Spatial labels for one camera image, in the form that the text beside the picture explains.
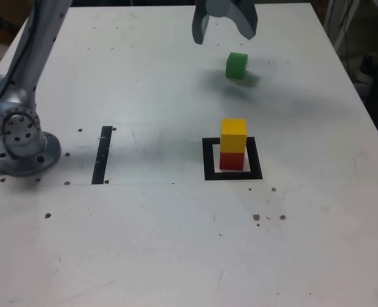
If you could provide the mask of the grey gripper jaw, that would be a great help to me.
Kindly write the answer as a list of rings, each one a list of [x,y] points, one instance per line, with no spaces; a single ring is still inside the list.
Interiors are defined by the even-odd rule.
[[[206,0],[195,1],[195,10],[192,22],[193,40],[198,45],[204,41],[205,32],[209,23],[209,14],[207,12]]]
[[[230,19],[235,23],[239,33],[248,40],[256,35],[258,16],[252,1],[207,1],[207,13],[213,17]]]

